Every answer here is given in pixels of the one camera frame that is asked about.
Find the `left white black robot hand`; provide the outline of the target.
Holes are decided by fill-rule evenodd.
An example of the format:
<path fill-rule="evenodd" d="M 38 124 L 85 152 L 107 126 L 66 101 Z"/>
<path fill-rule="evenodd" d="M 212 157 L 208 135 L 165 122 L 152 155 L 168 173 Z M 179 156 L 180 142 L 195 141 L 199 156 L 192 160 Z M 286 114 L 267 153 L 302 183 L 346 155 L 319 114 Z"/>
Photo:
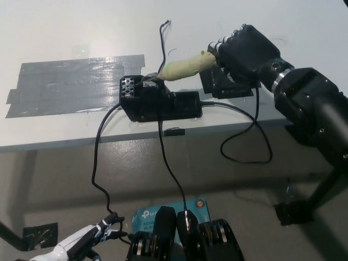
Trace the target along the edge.
<path fill-rule="evenodd" d="M 93 250 L 93 247 L 110 239 L 119 239 L 127 235 L 119 229 L 112 229 L 115 223 L 122 224 L 124 217 L 118 216 L 116 212 L 109 214 L 100 222 L 88 225 L 69 237 L 59 242 L 54 249 L 46 254 L 38 255 L 32 260 L 101 260 L 101 255 Z"/>

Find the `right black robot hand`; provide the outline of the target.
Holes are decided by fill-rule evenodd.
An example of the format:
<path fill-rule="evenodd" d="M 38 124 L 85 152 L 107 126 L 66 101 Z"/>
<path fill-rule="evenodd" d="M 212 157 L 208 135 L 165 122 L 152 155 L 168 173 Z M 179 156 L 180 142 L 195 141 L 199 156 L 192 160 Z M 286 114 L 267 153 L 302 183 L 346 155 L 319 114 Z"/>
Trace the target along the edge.
<path fill-rule="evenodd" d="M 243 24 L 232 35 L 211 42 L 208 51 L 237 83 L 253 86 L 260 82 L 269 91 L 281 74 L 294 69 L 281 58 L 279 49 L 250 24 Z"/>

